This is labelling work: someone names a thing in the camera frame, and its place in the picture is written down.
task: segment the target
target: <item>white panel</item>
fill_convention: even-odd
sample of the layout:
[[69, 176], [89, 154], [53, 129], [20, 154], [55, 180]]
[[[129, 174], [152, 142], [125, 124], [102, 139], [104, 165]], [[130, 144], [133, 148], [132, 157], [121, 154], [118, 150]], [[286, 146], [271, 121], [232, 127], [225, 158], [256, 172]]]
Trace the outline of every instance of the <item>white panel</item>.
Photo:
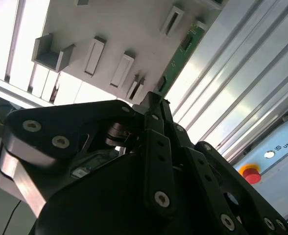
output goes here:
[[116, 99], [114, 95], [107, 93], [100, 88], [83, 82], [76, 96], [75, 103], [98, 102]]
[[[243, 42], [247, 43], [246, 51], [248, 51], [251, 48], [252, 45], [252, 36], [250, 36], [250, 40], [247, 40], [249, 34], [252, 33], [252, 31], [256, 31], [256, 24], [258, 24], [264, 17], [265, 13], [273, 7], [275, 3], [275, 0], [266, 0], [264, 1], [261, 6], [256, 10], [254, 13], [254, 16], [251, 17], [244, 25], [243, 29], [239, 32], [237, 37], [229, 44], [229, 46], [226, 48], [226, 50], [222, 53], [222, 55], [217, 59], [217, 61], [213, 64], [213, 66], [209, 69], [209, 71], [206, 73], [204, 78], [199, 82], [198, 86], [192, 91], [191, 95], [187, 97], [185, 102], [179, 106], [176, 110], [173, 110], [174, 113], [174, 121], [179, 122], [184, 115], [186, 115], [187, 111], [191, 108], [193, 103], [203, 94], [204, 90], [210, 85], [211, 82], [213, 82], [215, 85], [217, 84], [217, 76], [219, 72], [225, 68], [226, 66], [236, 66], [237, 63], [234, 63], [235, 61], [240, 61], [238, 58], [233, 58], [230, 60], [230, 58], [233, 56], [236, 52], [236, 50], [242, 46]], [[276, 19], [276, 17], [283, 11], [284, 7], [277, 6], [275, 9], [278, 8], [277, 12], [270, 12], [269, 14], [272, 15], [271, 19], [266, 18], [267, 21], [264, 22], [265, 27], [258, 27], [258, 32], [255, 33], [257, 38], [259, 39], [259, 35], [263, 32], [261, 30], [265, 31], [268, 29], [269, 25]]]
[[42, 99], [45, 101], [50, 101], [51, 98], [51, 94], [52, 91], [56, 85], [57, 79], [58, 79], [58, 73], [54, 72], [54, 71], [49, 71], [47, 79], [46, 79], [46, 83], [43, 89], [43, 93], [42, 93]]
[[0, 79], [5, 79], [18, 0], [0, 0]]
[[[191, 134], [192, 141], [199, 141], [200, 138], [206, 133], [206, 131], [214, 124], [218, 118], [223, 115], [223, 113], [236, 101], [236, 99], [247, 89], [247, 87], [255, 80], [257, 77], [266, 69], [266, 67], [272, 62], [272, 60], [284, 49], [288, 44], [288, 15], [284, 21], [277, 27], [277, 29], [269, 36], [269, 38], [261, 45], [261, 47], [254, 53], [254, 55], [246, 61], [245, 65], [237, 72], [237, 74], [232, 78], [230, 83], [225, 87], [225, 89], [216, 97], [215, 101], [209, 105], [206, 111], [196, 120], [193, 126], [188, 130]], [[288, 76], [288, 65], [284, 66], [283, 71], [286, 72]], [[228, 70], [225, 67], [224, 72], [221, 76], [229, 77], [233, 73], [233, 70]], [[263, 85], [273, 84], [269, 81]], [[188, 114], [193, 114], [195, 116], [197, 110], [205, 105], [205, 102], [210, 98], [211, 91], [208, 91], [207, 97], [202, 97], [199, 99], [193, 108], [188, 112]], [[241, 112], [243, 115], [249, 115], [252, 104], [245, 106], [241, 103]], [[180, 124], [187, 126], [186, 115]]]
[[239, 156], [288, 110], [288, 0], [230, 0], [167, 98], [192, 142]]
[[[232, 132], [255, 108], [261, 104], [261, 100], [265, 100], [271, 92], [280, 86], [281, 78], [288, 77], [288, 53], [278, 62], [272, 70], [259, 82], [258, 86], [254, 87], [249, 94], [243, 99], [241, 105], [238, 105], [207, 138], [213, 146], [218, 146], [225, 139], [228, 133]], [[284, 92], [288, 92], [288, 83], [285, 84]], [[276, 92], [275, 96], [280, 96], [282, 92]]]
[[202, 72], [230, 40], [230, 34], [239, 26], [239, 22], [255, 3], [254, 0], [228, 1], [168, 92], [166, 99], [170, 101], [172, 111], [178, 107], [186, 92], [198, 81]]
[[42, 36], [49, 0], [25, 1], [10, 71], [10, 84], [27, 90], [34, 63], [34, 42]]
[[54, 105], [73, 104], [82, 81], [67, 73], [60, 72], [59, 88]]
[[41, 65], [35, 65], [33, 78], [30, 84], [30, 86], [33, 88], [32, 95], [35, 95], [37, 97], [42, 96], [48, 73], [49, 69]]
[[119, 65], [116, 69], [115, 75], [111, 80], [110, 85], [120, 88], [129, 73], [129, 70], [134, 62], [134, 59], [126, 54], [121, 58]]
[[104, 46], [105, 46], [105, 43], [95, 38], [92, 40], [90, 50], [87, 54], [86, 61], [84, 63], [84, 72], [86, 74], [92, 76], [95, 73], [96, 66], [99, 62]]

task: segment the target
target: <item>red emergency stop button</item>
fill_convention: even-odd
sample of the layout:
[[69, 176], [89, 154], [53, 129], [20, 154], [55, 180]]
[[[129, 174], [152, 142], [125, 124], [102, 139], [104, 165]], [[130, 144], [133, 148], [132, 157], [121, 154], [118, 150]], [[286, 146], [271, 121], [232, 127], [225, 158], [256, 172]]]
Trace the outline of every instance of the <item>red emergency stop button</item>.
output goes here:
[[246, 164], [239, 170], [239, 173], [251, 185], [258, 183], [262, 179], [259, 172], [260, 168], [257, 164]]
[[262, 179], [261, 175], [254, 168], [244, 170], [242, 176], [251, 185], [258, 183]]

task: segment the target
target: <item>metal screw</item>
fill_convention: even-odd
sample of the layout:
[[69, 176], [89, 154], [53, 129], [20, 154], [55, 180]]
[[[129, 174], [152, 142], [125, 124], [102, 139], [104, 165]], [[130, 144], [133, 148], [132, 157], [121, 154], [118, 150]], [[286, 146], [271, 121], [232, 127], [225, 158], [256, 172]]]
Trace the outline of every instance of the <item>metal screw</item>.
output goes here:
[[235, 225], [234, 225], [234, 222], [233, 220], [227, 216], [226, 214], [222, 214], [220, 216], [220, 220], [222, 222], [222, 224], [227, 228], [229, 229], [230, 231], [233, 231], [235, 229]]
[[153, 118], [155, 118], [156, 120], [159, 120], [159, 117], [157, 117], [156, 115], [152, 115]]
[[280, 228], [282, 228], [284, 231], [287, 230], [287, 228], [285, 227], [285, 225], [284, 225], [279, 219], [276, 219], [276, 222], [277, 222], [277, 224], [280, 226]]
[[26, 120], [22, 123], [22, 126], [25, 130], [30, 132], [37, 132], [42, 128], [40, 123], [34, 120]]
[[183, 127], [182, 127], [182, 126], [179, 126], [179, 125], [177, 125], [177, 129], [178, 129], [179, 131], [184, 131]]
[[275, 226], [273, 225], [273, 223], [271, 222], [271, 220], [270, 219], [268, 219], [268, 218], [264, 218], [264, 221], [265, 221], [265, 223], [266, 223], [266, 225], [271, 229], [271, 230], [275, 230]]
[[206, 148], [207, 151], [211, 151], [212, 148], [208, 144], [204, 144], [204, 147]]
[[169, 200], [168, 196], [164, 192], [161, 192], [161, 191], [157, 191], [155, 193], [155, 201], [161, 207], [166, 208], [170, 205], [170, 200]]
[[130, 110], [127, 107], [124, 107], [124, 106], [122, 107], [122, 110], [124, 110], [124, 111], [126, 111], [128, 113], [130, 112]]
[[64, 136], [55, 136], [51, 142], [57, 148], [67, 148], [70, 145], [70, 141]]

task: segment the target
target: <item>bolt head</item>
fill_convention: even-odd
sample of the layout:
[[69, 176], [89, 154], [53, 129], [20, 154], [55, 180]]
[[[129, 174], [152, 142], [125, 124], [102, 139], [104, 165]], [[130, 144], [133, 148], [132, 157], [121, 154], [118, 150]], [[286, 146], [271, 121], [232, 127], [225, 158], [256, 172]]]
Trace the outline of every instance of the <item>bolt head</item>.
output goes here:
[[271, 229], [271, 230], [275, 230], [275, 226], [273, 225], [273, 223], [271, 222], [271, 220], [270, 219], [268, 219], [268, 218], [264, 218], [264, 222], [265, 222], [265, 224]]
[[233, 231], [233, 230], [236, 228], [233, 220], [232, 220], [229, 216], [227, 216], [226, 214], [222, 214], [222, 215], [220, 216], [220, 220], [221, 220], [222, 224], [223, 224], [227, 229], [229, 229], [230, 231]]
[[70, 141], [64, 136], [55, 136], [51, 142], [57, 148], [67, 148], [70, 145]]
[[167, 208], [170, 205], [170, 200], [164, 192], [157, 191], [154, 198], [156, 203], [161, 207]]
[[34, 121], [34, 120], [26, 120], [22, 123], [23, 129], [29, 131], [29, 132], [37, 132], [39, 131], [42, 126], [40, 125], [39, 122]]

